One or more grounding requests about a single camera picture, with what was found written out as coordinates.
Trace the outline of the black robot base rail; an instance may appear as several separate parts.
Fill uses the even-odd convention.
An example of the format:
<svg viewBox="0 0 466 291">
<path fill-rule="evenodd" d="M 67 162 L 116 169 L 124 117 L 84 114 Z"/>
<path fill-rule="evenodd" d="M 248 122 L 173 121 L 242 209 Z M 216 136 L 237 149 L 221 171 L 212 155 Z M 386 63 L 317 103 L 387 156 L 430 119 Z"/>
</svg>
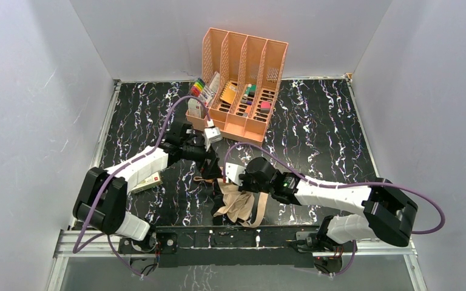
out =
<svg viewBox="0 0 466 291">
<path fill-rule="evenodd" d="M 351 242 L 332 246 L 319 242 L 317 226 L 157 227 L 139 242 L 122 238 L 119 253 L 141 258 L 159 257 L 162 268 L 184 266 L 290 265 L 339 269 Z"/>
</svg>

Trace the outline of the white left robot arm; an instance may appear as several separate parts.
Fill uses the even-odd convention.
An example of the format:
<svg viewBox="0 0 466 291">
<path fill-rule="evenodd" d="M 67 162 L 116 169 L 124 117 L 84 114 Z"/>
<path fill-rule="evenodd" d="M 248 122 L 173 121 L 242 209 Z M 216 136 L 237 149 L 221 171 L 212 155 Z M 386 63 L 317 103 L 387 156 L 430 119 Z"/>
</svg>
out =
<svg viewBox="0 0 466 291">
<path fill-rule="evenodd" d="M 83 222 L 73 252 L 88 244 L 83 241 L 88 227 L 102 235 L 129 238 L 143 249 L 150 248 L 154 227 L 126 210 L 128 194 L 141 181 L 181 160 L 193 161 L 206 179 L 221 178 L 219 158 L 212 146 L 221 139 L 220 129 L 212 121 L 205 123 L 201 134 L 194 133 L 191 123 L 175 121 L 165 124 L 155 144 L 133 158 L 106 169 L 89 169 L 73 207 L 74 218 Z"/>
</svg>

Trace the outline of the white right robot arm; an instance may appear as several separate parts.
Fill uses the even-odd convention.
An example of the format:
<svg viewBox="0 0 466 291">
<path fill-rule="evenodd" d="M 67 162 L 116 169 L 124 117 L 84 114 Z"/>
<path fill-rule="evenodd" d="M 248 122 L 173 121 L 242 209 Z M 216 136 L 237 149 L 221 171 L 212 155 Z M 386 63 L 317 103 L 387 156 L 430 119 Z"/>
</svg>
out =
<svg viewBox="0 0 466 291">
<path fill-rule="evenodd" d="M 317 233 L 324 248 L 359 239 L 379 239 L 396 247 L 409 245 L 418 206 L 383 179 L 358 186 L 328 182 L 297 172 L 281 172 L 263 157 L 245 167 L 228 162 L 225 174 L 240 191 L 267 193 L 282 204 L 348 212 L 347 216 L 324 218 Z"/>
</svg>

